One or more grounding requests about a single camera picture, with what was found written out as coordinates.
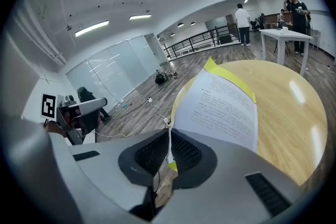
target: metal railing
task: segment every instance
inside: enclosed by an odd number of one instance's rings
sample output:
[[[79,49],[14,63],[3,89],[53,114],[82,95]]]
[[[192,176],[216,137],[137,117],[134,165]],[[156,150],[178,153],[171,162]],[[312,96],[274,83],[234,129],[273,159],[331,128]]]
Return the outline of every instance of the metal railing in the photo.
[[[168,60],[173,60],[185,54],[205,50],[239,40],[237,24],[215,27],[214,29],[186,38],[164,49]]]

